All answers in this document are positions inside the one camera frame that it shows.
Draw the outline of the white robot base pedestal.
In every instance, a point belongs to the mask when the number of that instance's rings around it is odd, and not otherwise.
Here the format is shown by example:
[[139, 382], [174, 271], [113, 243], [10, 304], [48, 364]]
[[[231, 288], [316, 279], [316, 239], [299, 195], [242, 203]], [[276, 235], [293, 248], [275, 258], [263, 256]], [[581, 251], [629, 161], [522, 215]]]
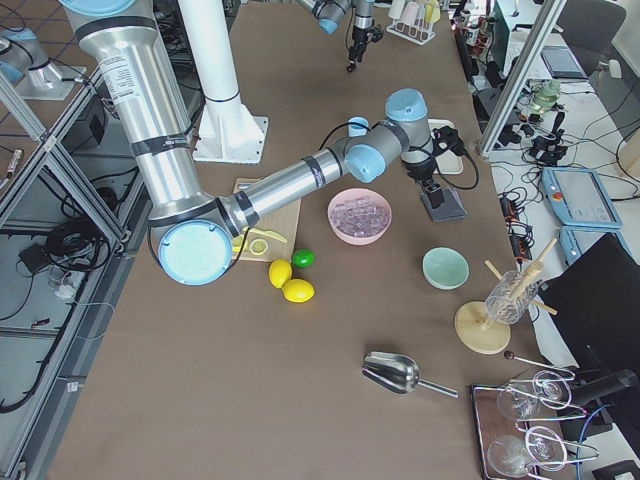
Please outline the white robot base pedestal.
[[242, 102], [222, 3], [183, 0], [179, 8], [205, 97], [194, 159], [255, 165], [268, 119]]

